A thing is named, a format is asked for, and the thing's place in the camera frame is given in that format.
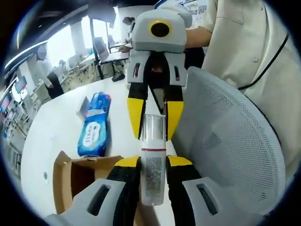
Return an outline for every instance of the white chair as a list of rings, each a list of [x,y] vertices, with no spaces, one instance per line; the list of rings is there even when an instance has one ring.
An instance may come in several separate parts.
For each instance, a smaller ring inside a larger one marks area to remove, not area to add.
[[[232,194],[240,209],[268,214],[285,191],[285,164],[267,119],[237,89],[195,67],[183,97],[177,154]]]

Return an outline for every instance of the spray bottle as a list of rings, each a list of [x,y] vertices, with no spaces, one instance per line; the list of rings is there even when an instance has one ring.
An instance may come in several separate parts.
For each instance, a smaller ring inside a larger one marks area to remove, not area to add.
[[[144,115],[141,148],[141,202],[161,205],[164,199],[166,164],[166,118]]]

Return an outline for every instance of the wet wipes package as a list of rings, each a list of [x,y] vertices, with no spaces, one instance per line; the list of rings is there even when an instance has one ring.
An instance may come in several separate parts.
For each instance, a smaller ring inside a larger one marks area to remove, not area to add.
[[[111,98],[109,95],[102,92],[93,95],[79,137],[79,156],[104,156],[108,139],[107,119],[110,104]]]

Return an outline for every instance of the poster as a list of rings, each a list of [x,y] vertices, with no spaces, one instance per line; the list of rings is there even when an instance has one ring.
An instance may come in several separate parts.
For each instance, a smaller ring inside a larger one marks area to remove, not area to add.
[[[207,9],[207,0],[182,0],[183,5],[192,14],[192,26],[196,28],[201,26],[203,14]]]

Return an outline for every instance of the black strap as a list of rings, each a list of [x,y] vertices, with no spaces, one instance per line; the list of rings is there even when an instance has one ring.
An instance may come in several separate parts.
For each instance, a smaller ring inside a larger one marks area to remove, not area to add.
[[[136,25],[136,22],[133,21],[132,24],[131,24],[130,33],[133,32],[133,29],[134,29],[135,25]]]
[[[277,53],[274,55],[274,57],[271,59],[271,61],[265,67],[265,69],[262,71],[262,73],[258,76],[258,78],[255,81],[253,81],[251,84],[249,84],[249,85],[245,85],[245,86],[239,87],[238,88],[239,90],[244,90],[244,89],[250,88],[251,86],[255,85],[263,77],[263,75],[266,73],[266,71],[269,69],[269,67],[271,67],[272,63],[276,60],[276,58],[280,54],[280,52],[283,49],[283,47],[285,46],[287,40],[288,40],[288,34],[286,34],[286,37],[285,37],[283,43],[281,44],[281,46],[279,47]]]

